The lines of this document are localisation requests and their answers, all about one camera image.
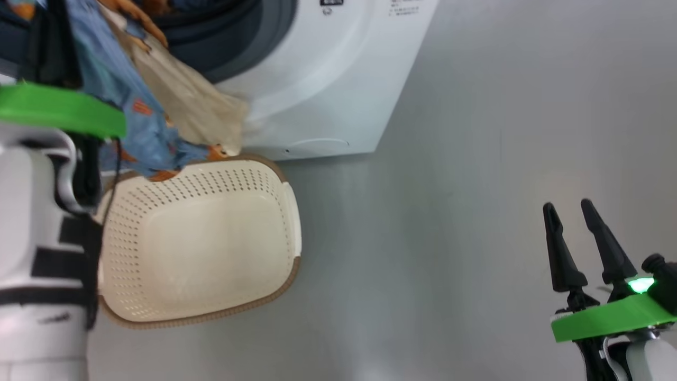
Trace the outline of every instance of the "cream plastic basket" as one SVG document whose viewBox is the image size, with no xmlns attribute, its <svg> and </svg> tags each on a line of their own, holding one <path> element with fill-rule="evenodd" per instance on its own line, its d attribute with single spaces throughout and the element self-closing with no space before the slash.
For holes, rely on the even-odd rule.
<svg viewBox="0 0 677 381">
<path fill-rule="evenodd" d="M 294 192 L 268 160 L 193 164 L 162 182 L 123 176 L 104 231 L 100 305 L 129 328 L 216 319 L 285 292 L 300 255 Z"/>
</svg>

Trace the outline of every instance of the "black strap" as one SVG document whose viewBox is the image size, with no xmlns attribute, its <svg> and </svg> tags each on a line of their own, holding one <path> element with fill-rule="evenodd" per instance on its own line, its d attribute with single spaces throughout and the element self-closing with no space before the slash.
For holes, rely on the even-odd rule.
<svg viewBox="0 0 677 381">
<path fill-rule="evenodd" d="M 84 229 L 87 228 L 87 221 L 84 218 L 64 217 L 61 223 L 61 233 L 59 234 L 60 243 L 69 243 L 71 245 L 81 245 Z"/>
<path fill-rule="evenodd" d="M 89 298 L 81 288 L 20 287 L 0 291 L 3 304 L 75 304 L 87 306 Z"/>
<path fill-rule="evenodd" d="M 94 328 L 96 315 L 99 312 L 99 259 L 104 238 L 104 228 L 91 218 L 84 218 L 87 222 L 82 230 L 81 245 L 87 255 L 87 270 L 84 272 L 83 286 L 87 292 L 87 329 Z"/>
<path fill-rule="evenodd" d="M 80 279 L 87 269 L 84 253 L 38 247 L 31 277 Z"/>
</svg>

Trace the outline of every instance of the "laundry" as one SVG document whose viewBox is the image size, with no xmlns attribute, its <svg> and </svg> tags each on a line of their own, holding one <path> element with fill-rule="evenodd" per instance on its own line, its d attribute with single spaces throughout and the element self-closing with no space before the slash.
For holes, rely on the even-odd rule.
<svg viewBox="0 0 677 381">
<path fill-rule="evenodd" d="M 10 6 L 30 19 L 35 2 L 12 0 Z M 128 0 L 116 2 L 132 18 L 162 41 L 164 35 L 150 18 Z M 67 0 L 80 69 L 82 92 L 119 107 L 127 120 L 122 152 L 113 144 L 100 150 L 102 170 L 114 170 L 118 158 L 123 169 L 133 169 L 149 180 L 175 176 L 191 161 L 215 160 L 227 154 L 218 144 L 193 144 L 181 138 L 166 118 L 162 104 L 136 71 L 103 18 L 96 0 Z"/>
<path fill-rule="evenodd" d="M 219 92 L 200 73 L 174 58 L 155 34 L 108 9 L 102 14 L 141 78 L 165 110 L 168 124 L 194 144 L 220 144 L 229 156 L 242 148 L 242 121 L 248 107 Z"/>
</svg>

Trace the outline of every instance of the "printed label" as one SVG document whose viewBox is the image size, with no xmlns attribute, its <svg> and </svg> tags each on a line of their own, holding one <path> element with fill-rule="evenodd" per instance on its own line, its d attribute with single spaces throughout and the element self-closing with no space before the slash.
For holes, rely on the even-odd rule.
<svg viewBox="0 0 677 381">
<path fill-rule="evenodd" d="M 421 2 L 423 0 L 391 0 L 388 16 L 410 16 L 417 14 Z"/>
</svg>

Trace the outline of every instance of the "gray floor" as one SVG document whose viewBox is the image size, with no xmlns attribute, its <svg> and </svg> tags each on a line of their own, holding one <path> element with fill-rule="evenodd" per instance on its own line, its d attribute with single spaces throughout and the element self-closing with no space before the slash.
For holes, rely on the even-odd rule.
<svg viewBox="0 0 677 381">
<path fill-rule="evenodd" d="M 677 3 L 444 1 L 377 153 L 285 163 L 303 264 L 274 303 L 136 332 L 93 380 L 583 380 L 555 344 L 541 206 L 594 288 L 591 198 L 632 259 L 677 260 Z"/>
</svg>

